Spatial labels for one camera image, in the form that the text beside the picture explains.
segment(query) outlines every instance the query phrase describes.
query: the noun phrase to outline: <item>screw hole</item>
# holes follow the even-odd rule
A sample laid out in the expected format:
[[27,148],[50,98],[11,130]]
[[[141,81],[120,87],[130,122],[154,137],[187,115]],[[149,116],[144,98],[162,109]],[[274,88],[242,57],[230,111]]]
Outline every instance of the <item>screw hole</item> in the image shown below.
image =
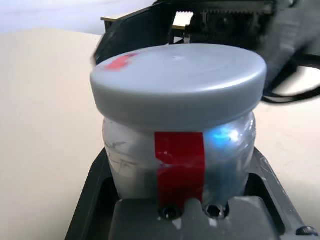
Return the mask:
[[164,206],[159,211],[161,217],[165,220],[172,221],[181,217],[182,213],[175,205]]
[[212,219],[222,220],[229,214],[229,205],[225,207],[221,205],[207,205],[204,209],[204,213]]

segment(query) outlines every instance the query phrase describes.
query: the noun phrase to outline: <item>black mechanical part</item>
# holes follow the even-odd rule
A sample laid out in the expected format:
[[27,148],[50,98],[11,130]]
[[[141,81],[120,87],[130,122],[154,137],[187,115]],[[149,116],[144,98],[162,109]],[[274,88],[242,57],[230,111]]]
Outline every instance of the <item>black mechanical part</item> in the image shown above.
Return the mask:
[[319,67],[318,0],[158,0],[112,25],[94,55],[96,64],[129,51],[167,44],[177,12],[194,13],[184,43],[236,46],[264,58],[268,66],[265,102],[293,103],[320,95],[319,87],[293,96],[273,94],[297,66]]
[[178,215],[175,207],[168,207],[165,212],[172,219],[163,218],[154,200],[119,200],[107,153],[102,150],[90,169],[65,239],[320,239],[313,228],[304,225],[269,162],[257,149],[245,194],[229,200],[224,217],[208,216],[195,199],[187,201],[184,212]]

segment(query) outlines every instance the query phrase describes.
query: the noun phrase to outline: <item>red tape strip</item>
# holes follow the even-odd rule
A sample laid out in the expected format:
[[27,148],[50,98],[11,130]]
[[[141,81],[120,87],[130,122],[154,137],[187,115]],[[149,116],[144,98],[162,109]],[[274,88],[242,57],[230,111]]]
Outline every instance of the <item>red tape strip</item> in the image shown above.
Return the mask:
[[202,202],[205,184],[205,144],[201,132],[156,132],[155,157],[160,205],[184,208],[189,198]]

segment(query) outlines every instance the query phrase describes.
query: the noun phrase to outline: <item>wall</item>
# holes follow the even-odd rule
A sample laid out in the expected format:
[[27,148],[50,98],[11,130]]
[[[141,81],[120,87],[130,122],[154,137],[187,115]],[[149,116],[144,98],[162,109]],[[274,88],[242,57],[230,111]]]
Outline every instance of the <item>wall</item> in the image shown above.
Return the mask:
[[102,16],[150,6],[153,0],[0,0],[0,33],[51,27],[102,35]]

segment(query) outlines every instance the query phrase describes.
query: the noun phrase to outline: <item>clear plastic container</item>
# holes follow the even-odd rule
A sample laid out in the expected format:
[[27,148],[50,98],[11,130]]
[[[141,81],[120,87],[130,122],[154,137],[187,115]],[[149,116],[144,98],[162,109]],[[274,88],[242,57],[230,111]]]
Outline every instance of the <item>clear plastic container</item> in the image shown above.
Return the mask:
[[181,44],[108,59],[91,74],[123,199],[225,206],[244,193],[266,64],[222,45]]

